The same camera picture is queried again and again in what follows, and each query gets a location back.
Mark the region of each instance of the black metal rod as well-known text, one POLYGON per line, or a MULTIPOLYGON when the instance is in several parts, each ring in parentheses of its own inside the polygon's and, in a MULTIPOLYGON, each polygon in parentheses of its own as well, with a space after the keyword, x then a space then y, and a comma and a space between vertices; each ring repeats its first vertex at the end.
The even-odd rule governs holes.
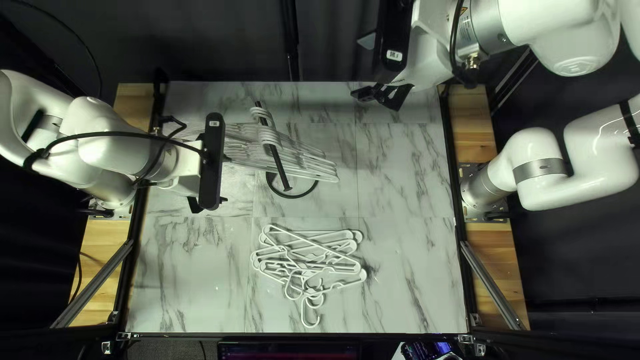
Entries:
MULTIPOLYGON (((255 105, 259 108, 262 107, 260 101, 256 101, 255 105)), ((268 126, 267 119, 264 117, 260 117, 260 124, 264 126, 268 126)), ((282 167, 282 161, 280 160, 280 155, 278 155, 278 148, 275 145, 269 144, 269 150, 271 150, 271 154, 273 155, 273 160, 276 162, 276 168, 278 168, 278 174, 280 175, 280 180, 282 180, 282 186, 284 186, 284 191, 288 192, 292 189, 291 185, 289 185, 289 180, 287 180, 287 174, 284 173, 284 167, 282 167)))
POLYGON ((465 217, 462 212, 460 199, 460 176, 458 175, 458 158, 456 146, 453 142, 453 128, 451 127, 451 114, 449 113, 448 90, 445 96, 440 96, 440 113, 442 114, 442 127, 444 129, 444 142, 447 149, 447 161, 449 163, 449 182, 451 183, 451 197, 453 199, 453 213, 456 219, 456 239, 458 241, 458 258, 460 260, 460 272, 462 275, 462 290, 465 296, 467 313, 477 313, 476 293, 474 291, 473 270, 460 249, 461 243, 467 240, 465 217))

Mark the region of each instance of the silver metal band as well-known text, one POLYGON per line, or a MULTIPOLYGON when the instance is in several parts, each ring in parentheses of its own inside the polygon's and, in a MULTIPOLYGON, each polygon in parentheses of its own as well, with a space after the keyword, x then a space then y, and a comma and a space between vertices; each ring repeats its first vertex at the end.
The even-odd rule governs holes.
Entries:
POLYGON ((532 177, 549 174, 567 175, 564 160, 559 158, 532 160, 513 169, 513 178, 516 184, 532 177))

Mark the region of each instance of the metal extrusion bar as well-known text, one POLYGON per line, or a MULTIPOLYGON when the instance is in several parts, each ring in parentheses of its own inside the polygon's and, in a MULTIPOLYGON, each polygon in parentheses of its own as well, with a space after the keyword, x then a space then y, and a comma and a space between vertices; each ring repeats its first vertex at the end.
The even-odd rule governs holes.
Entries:
POLYGON ((118 251, 113 254, 111 259, 95 274, 95 277, 84 287, 82 292, 67 306, 67 308, 54 321, 50 329, 57 327, 67 327, 74 321, 80 310, 84 308, 87 302, 91 300, 93 294, 104 284, 109 276, 118 268, 122 260, 130 253, 133 248, 133 241, 127 240, 118 251))
POLYGON ((498 286, 489 272, 486 271, 484 265, 480 259, 476 257, 473 250, 471 249, 471 245, 469 245, 468 241, 462 241, 460 243, 460 248, 462 249, 462 253, 465 255, 465 258, 471 265, 471 268, 474 270, 476 275, 480 278, 480 281, 484 284, 484 287, 489 291, 489 295, 493 299, 493 302, 498 307, 498 311, 500 311, 500 315, 504 318, 504 321, 507 323, 511 330, 527 330, 518 314, 513 310, 511 304, 507 301, 506 297, 502 294, 498 286))

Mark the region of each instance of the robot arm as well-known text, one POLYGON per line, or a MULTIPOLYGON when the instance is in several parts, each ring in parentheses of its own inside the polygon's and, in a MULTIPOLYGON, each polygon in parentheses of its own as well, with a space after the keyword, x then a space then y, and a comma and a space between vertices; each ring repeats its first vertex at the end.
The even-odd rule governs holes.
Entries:
MULTIPOLYGON (((635 0, 460 1, 453 51, 456 66, 462 63, 465 71, 477 71, 493 54, 529 45, 540 62, 560 76, 588 74, 611 59, 621 25, 640 58, 640 3, 635 0)), ((415 0, 412 7, 399 10, 397 17, 406 21, 396 21, 396 26, 408 27, 410 36, 406 43, 399 43, 398 37, 392 41, 376 33, 376 81, 419 91, 451 78, 449 43, 457 4, 456 0, 415 0)), ((380 26, 380 21, 388 19, 379 16, 378 20, 379 28, 389 31, 389 25, 380 26)), ((361 90, 352 95, 361 101, 376 98, 364 96, 367 92, 361 90)))
MULTIPOLYGON (((57 138, 103 131, 144 134, 98 99, 72 99, 10 70, 0 71, 0 119, 0 154, 19 166, 57 138), (23 141, 37 111, 44 115, 23 141)), ((201 141, 190 145, 202 148, 201 141)), ((100 136, 61 142, 31 168, 95 196, 108 209, 128 206, 135 194, 132 179, 143 174, 184 196, 198 195, 200 183, 199 153, 147 138, 100 136)))

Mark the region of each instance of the white marble table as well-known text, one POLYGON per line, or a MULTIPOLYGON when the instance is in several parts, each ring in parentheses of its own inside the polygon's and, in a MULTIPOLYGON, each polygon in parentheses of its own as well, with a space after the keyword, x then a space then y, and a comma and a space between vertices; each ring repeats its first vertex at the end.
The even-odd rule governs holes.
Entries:
POLYGON ((171 83, 165 114, 203 131, 209 112, 248 122, 254 101, 278 130, 323 149, 340 182, 277 197, 264 173, 223 168, 216 211, 151 189, 127 330, 132 332, 466 332, 465 306, 435 89, 400 112, 360 104, 360 83, 171 83), (362 286, 333 292, 314 329, 299 302, 249 266, 261 227, 359 229, 362 286))

